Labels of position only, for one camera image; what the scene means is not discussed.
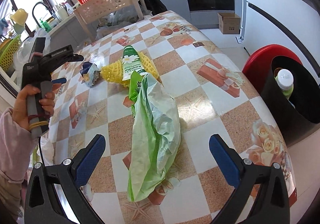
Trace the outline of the person's pink sleeve forearm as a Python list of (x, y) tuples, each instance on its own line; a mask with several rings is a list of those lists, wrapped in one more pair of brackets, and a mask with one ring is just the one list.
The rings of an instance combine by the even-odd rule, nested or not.
[(20, 212), (22, 182), (36, 143), (28, 130), (13, 121), (11, 108), (2, 113), (1, 202), (14, 218)]

